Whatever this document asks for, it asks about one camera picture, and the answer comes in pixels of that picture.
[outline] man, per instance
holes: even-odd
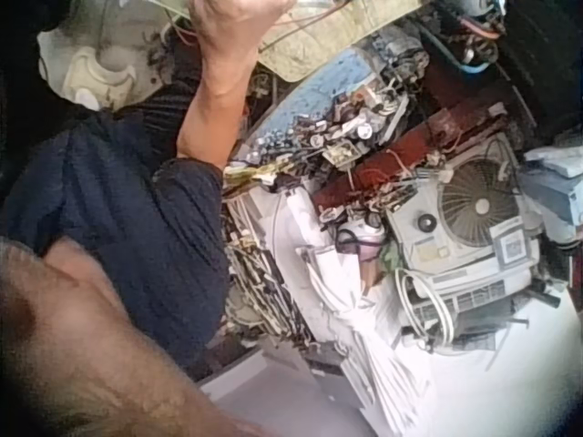
[[[146,110],[90,116],[47,140],[12,188],[2,365],[51,430],[242,435],[175,363],[192,363],[220,320],[220,173],[261,38],[292,3],[191,0],[202,77],[176,142],[152,144],[169,127]]]

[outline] air conditioner outdoor unit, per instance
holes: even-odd
[[[420,182],[416,195],[387,213],[408,269],[440,295],[480,290],[514,274],[524,278],[538,263],[539,247],[525,230],[531,211],[515,192],[517,161],[506,135],[489,137],[449,165],[449,183]],[[505,295],[516,288],[506,287]]]

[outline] forearm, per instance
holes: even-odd
[[[196,158],[223,169],[237,140],[245,96],[255,65],[203,67],[199,90],[179,132],[179,158]]]

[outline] hand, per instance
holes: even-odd
[[[296,0],[189,0],[206,67],[230,76],[254,66],[265,33]]]

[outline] fan grille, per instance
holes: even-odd
[[[519,214],[513,184],[498,180],[500,164],[473,159],[455,170],[441,196],[443,221],[450,233],[471,247],[492,244],[490,228]]]

